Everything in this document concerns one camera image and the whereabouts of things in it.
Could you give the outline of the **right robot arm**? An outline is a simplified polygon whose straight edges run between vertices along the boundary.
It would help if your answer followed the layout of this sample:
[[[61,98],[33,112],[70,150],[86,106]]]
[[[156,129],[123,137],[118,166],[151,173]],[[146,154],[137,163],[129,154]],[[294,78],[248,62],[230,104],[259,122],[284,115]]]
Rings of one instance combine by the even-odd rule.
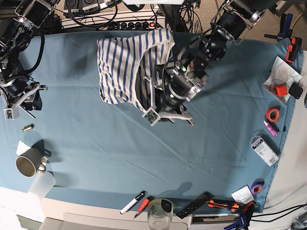
[[[57,0],[0,2],[0,95],[10,119],[19,108],[27,111],[42,108],[39,92],[47,87],[34,81],[30,74],[42,59],[46,31],[43,26],[53,16],[58,3]],[[41,39],[38,57],[33,67],[24,69],[19,55],[35,36]]]

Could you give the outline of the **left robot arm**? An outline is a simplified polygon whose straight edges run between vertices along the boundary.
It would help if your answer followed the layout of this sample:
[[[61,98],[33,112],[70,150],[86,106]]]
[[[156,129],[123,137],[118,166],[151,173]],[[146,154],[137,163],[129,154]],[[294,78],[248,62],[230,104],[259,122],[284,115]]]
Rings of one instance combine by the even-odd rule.
[[[185,120],[194,124],[184,102],[191,101],[206,85],[208,64],[221,60],[227,42],[240,44],[245,29],[251,30],[274,3],[270,0],[225,0],[210,22],[210,28],[184,46],[167,71],[167,63],[157,66],[157,79],[150,83],[150,107],[142,115],[154,126],[160,121]]]

